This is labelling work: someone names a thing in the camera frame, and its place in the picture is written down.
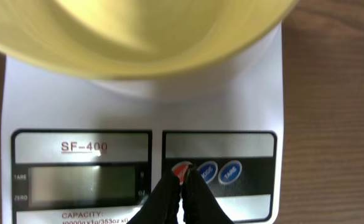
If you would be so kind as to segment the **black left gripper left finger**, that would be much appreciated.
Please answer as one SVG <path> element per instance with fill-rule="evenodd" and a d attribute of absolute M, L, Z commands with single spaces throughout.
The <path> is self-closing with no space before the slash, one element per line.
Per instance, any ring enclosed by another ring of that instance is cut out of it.
<path fill-rule="evenodd" d="M 180 180 L 169 170 L 128 224 L 178 224 Z"/>

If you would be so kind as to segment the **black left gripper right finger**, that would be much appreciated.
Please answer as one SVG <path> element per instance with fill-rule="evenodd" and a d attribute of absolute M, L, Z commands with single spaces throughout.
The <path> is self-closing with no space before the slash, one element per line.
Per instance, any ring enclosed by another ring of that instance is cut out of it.
<path fill-rule="evenodd" d="M 186 224 L 234 224 L 195 166 L 189 166 L 185 172 L 181 196 Z"/>

